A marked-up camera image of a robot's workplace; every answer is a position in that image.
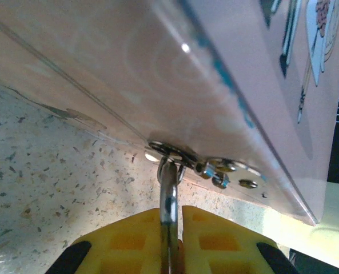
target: metal fastener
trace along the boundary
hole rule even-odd
[[[224,158],[208,158],[213,166],[216,167],[216,170],[221,172],[234,172],[237,170],[237,167],[234,165],[234,161]]]
[[[241,187],[248,188],[249,190],[258,187],[258,184],[255,181],[248,180],[248,179],[241,179],[241,180],[239,180],[239,185]]]
[[[227,174],[219,172],[214,174],[213,178],[212,178],[212,183],[214,186],[221,188],[222,190],[226,189],[226,187],[228,186],[230,180],[229,177],[227,176]]]
[[[215,174],[215,166],[213,166],[209,162],[199,162],[195,165],[194,172],[204,179],[210,179]]]

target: black rubber pad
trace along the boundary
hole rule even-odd
[[[66,248],[46,274],[74,274],[90,248],[91,243],[88,241],[81,241]]]
[[[257,247],[275,274],[299,274],[278,248],[265,243],[257,243]]]

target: printed illustration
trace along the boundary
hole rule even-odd
[[[282,53],[280,56],[280,66],[284,77],[290,65],[292,49],[294,45],[296,27],[299,20],[302,0],[290,0],[288,18],[285,26],[285,36],[282,44]],[[272,15],[274,15],[281,3],[281,0],[260,0],[262,11],[265,17],[266,25],[269,28],[271,24]]]
[[[318,86],[324,63],[329,59],[339,23],[339,0],[310,0],[306,7],[309,59],[306,63],[297,122],[300,123],[311,73]]]
[[[274,16],[279,9],[280,3],[281,0],[260,0],[260,5],[268,28],[270,28],[272,16]],[[292,56],[292,48],[301,11],[301,4],[302,0],[289,1],[289,12],[286,20],[285,35],[280,56],[280,66],[285,78]],[[309,0],[306,5],[305,23],[309,58],[306,61],[301,85],[300,103],[297,115],[298,124],[302,117],[310,75],[313,74],[315,85],[318,86],[320,74],[325,70],[324,63],[329,59],[332,53],[339,23],[339,0]]]

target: bolt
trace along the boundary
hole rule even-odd
[[[197,163],[194,167],[194,172],[204,179],[210,179],[214,176],[215,167],[209,162]]]
[[[224,174],[222,172],[216,173],[212,178],[212,183],[214,186],[224,190],[228,186],[229,177],[227,176],[227,174]]]
[[[241,180],[239,180],[239,185],[241,187],[248,188],[249,190],[258,187],[258,184],[255,181],[248,180],[248,179],[241,179]]]

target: metal ring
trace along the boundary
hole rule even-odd
[[[168,160],[169,160],[168,157],[162,157],[162,159],[159,162],[159,166],[158,166],[158,170],[157,170],[157,179],[158,179],[159,183],[161,183],[162,168]],[[185,172],[186,172],[186,166],[180,165],[180,167],[177,171],[177,182],[178,182],[178,184],[182,181],[183,177],[185,176]]]
[[[197,156],[194,152],[191,154],[172,146],[171,144],[162,143],[160,141],[149,141],[148,144],[150,148],[182,166],[193,168],[194,164],[197,162]]]

